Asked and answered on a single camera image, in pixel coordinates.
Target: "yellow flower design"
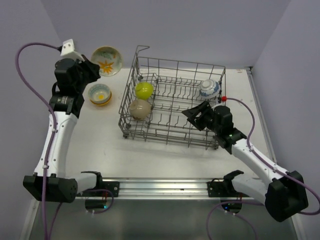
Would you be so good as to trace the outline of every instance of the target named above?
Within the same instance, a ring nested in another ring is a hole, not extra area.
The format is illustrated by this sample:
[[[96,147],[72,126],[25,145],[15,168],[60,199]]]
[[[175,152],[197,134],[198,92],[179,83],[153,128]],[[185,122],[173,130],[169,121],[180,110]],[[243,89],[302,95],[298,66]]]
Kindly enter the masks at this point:
[[[100,62],[100,61],[98,61],[98,63],[100,65],[100,68],[103,69],[104,73],[109,74],[112,72],[112,70],[113,70],[112,65],[114,64],[114,62],[108,63],[107,60],[105,60],[104,63]]]

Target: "white table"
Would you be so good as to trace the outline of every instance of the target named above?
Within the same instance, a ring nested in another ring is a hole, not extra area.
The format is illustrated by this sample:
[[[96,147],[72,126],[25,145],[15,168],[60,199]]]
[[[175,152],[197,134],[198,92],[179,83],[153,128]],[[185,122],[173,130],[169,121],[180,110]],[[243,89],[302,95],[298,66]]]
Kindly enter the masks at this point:
[[[88,99],[89,84],[84,92],[85,103],[70,141],[66,161],[67,176],[81,171],[99,171],[106,178],[221,178],[234,170],[254,173],[224,149],[176,145],[162,141],[124,139],[118,126],[118,113],[128,79],[124,68],[112,77],[102,77],[112,91],[111,102],[94,106]],[[227,96],[243,100],[256,116],[252,143],[268,156],[257,108],[245,70],[226,70]],[[227,101],[235,127],[248,134],[252,125],[250,114],[237,102]]]

